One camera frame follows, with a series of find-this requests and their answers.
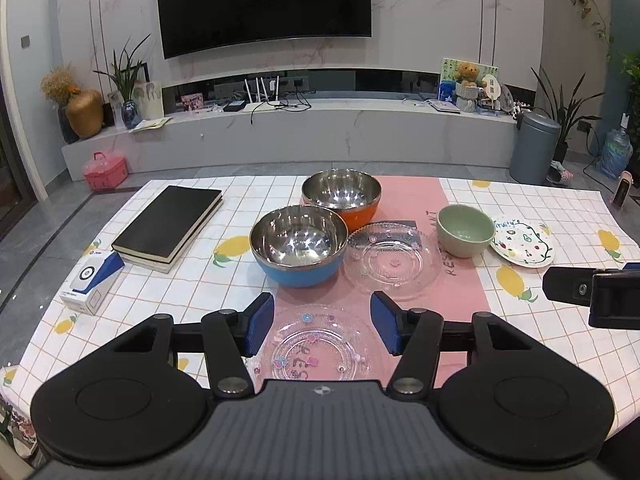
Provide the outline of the white wifi router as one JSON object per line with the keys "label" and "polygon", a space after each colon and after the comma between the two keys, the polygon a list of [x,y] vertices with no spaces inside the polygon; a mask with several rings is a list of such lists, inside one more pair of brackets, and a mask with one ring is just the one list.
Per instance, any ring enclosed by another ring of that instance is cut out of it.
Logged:
{"label": "white wifi router", "polygon": [[244,91],[246,93],[245,109],[249,112],[264,108],[282,107],[280,101],[280,77],[265,79],[256,77],[253,80],[244,79]]}

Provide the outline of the blue white small box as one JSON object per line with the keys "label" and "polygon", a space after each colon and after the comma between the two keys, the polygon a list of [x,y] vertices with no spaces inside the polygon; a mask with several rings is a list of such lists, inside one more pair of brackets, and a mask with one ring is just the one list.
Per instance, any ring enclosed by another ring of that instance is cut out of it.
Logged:
{"label": "blue white small box", "polygon": [[79,269],[60,291],[60,299],[70,310],[97,315],[116,278],[125,267],[118,252],[93,250],[79,260]]}

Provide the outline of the teddy bear toy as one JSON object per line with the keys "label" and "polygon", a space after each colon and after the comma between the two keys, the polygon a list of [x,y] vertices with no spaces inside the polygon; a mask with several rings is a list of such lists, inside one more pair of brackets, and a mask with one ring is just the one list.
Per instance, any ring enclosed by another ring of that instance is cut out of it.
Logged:
{"label": "teddy bear toy", "polygon": [[471,62],[459,62],[457,64],[454,80],[463,87],[486,87],[484,81],[480,80],[480,68]]}

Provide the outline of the green ceramic bowl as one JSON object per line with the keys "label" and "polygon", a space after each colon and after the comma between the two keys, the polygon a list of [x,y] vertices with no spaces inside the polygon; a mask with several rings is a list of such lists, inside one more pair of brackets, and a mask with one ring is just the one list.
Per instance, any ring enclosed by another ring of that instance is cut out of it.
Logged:
{"label": "green ceramic bowl", "polygon": [[448,254],[469,259],[480,255],[495,236],[495,225],[483,211],[471,206],[451,204],[436,217],[439,245]]}

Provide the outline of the grey trash bin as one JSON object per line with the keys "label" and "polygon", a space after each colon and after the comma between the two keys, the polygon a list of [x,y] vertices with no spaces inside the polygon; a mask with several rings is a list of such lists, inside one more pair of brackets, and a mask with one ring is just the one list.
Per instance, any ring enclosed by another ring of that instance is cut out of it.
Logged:
{"label": "grey trash bin", "polygon": [[541,185],[546,180],[561,126],[547,116],[526,110],[518,116],[510,175],[518,183]]}

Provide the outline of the orange steel bowl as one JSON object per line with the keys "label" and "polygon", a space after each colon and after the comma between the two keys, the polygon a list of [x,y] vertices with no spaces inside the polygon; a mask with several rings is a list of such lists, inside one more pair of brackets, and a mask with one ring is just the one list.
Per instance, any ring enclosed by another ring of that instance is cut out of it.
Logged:
{"label": "orange steel bowl", "polygon": [[382,197],[378,179],[355,169],[331,169],[317,172],[302,184],[306,205],[333,210],[341,216],[349,232],[369,223]]}

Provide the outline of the black notebook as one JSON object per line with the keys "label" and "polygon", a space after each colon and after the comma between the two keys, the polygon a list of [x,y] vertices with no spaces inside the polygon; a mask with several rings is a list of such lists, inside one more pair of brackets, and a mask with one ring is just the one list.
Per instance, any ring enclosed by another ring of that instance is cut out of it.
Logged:
{"label": "black notebook", "polygon": [[127,262],[167,274],[222,202],[221,190],[168,185],[112,243]]}

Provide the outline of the blue steel bowl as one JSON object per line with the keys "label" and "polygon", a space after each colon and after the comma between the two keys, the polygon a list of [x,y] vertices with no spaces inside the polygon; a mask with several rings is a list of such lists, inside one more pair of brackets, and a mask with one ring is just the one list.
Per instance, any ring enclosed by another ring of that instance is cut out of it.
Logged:
{"label": "blue steel bowl", "polygon": [[336,212],[293,205],[270,211],[255,223],[250,250],[270,281],[307,288],[337,274],[348,236],[348,227]]}

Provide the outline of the white tv cabinet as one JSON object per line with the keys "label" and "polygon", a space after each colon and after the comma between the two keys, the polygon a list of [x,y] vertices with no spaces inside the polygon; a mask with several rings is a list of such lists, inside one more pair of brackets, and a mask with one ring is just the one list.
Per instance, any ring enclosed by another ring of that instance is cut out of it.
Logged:
{"label": "white tv cabinet", "polygon": [[516,125],[509,116],[442,113],[427,102],[313,99],[279,110],[172,115],[158,129],[107,128],[62,149],[70,176],[97,152],[126,158],[132,172],[270,162],[510,164]]}

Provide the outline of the gold vase with dried flowers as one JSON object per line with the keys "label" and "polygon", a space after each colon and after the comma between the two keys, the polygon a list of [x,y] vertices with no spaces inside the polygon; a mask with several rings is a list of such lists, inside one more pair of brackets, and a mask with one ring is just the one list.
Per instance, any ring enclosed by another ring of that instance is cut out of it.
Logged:
{"label": "gold vase with dried flowers", "polygon": [[56,107],[58,123],[66,144],[89,139],[103,127],[103,96],[81,88],[73,67],[61,65],[40,81],[40,90]]}

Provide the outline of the smartphone on stand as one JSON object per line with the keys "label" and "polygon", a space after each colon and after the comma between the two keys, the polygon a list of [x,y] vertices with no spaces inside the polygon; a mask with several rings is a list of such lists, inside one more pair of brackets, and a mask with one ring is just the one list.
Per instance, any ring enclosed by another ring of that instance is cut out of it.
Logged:
{"label": "smartphone on stand", "polygon": [[615,208],[622,208],[625,200],[634,184],[634,179],[632,178],[632,174],[624,170],[620,174],[620,178],[618,179],[617,188],[612,198],[612,205]]}

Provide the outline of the clear glass plate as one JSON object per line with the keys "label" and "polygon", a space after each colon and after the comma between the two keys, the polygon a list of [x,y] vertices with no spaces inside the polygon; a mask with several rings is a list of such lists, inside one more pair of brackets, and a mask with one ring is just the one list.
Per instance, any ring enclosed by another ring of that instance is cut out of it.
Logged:
{"label": "clear glass plate", "polygon": [[366,295],[385,292],[396,300],[416,299],[441,273],[442,257],[434,236],[411,222],[369,223],[347,242],[344,277]]}
{"label": "clear glass plate", "polygon": [[278,309],[259,352],[245,360],[257,389],[267,379],[387,382],[393,362],[369,321],[326,304]]}

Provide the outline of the pink plastic case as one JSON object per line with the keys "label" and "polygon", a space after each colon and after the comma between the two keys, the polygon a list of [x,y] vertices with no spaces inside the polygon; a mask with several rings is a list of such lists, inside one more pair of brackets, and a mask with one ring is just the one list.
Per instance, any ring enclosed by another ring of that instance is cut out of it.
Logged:
{"label": "pink plastic case", "polygon": [[82,167],[82,175],[94,192],[114,190],[128,177],[124,155],[95,152]]}

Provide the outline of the checked lemon tablecloth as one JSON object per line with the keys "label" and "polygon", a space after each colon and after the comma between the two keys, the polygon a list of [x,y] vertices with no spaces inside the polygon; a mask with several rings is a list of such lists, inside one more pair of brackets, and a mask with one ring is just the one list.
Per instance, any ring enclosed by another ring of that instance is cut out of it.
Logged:
{"label": "checked lemon tablecloth", "polygon": [[[344,276],[317,288],[281,288],[250,253],[253,224],[269,211],[298,203],[302,184],[299,176],[201,180],[201,188],[222,193],[222,204],[179,263],[166,274],[126,266],[97,315],[75,313],[58,298],[46,302],[22,358],[1,372],[3,396],[27,412],[45,380],[154,313],[191,323],[210,311],[240,310],[266,291],[280,306],[337,304],[367,315],[367,300]],[[440,208],[463,204],[541,226],[554,239],[559,264],[618,268],[639,258],[638,245],[596,191],[424,177],[386,176],[381,184],[381,221],[409,220],[428,232]],[[491,250],[470,260],[445,256],[438,280],[419,304],[456,321],[477,310],[501,316],[603,382],[615,402],[614,426],[624,428],[639,415],[638,334],[590,327],[585,309],[544,296],[541,278],[539,270],[512,266]]]}

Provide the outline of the white fruity painted plate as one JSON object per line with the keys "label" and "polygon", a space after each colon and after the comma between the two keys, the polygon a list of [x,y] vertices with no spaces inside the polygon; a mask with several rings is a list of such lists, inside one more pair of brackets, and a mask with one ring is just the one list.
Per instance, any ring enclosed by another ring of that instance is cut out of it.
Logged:
{"label": "white fruity painted plate", "polygon": [[495,235],[490,247],[510,263],[529,269],[550,266],[555,256],[548,226],[539,221],[502,216],[494,220]]}

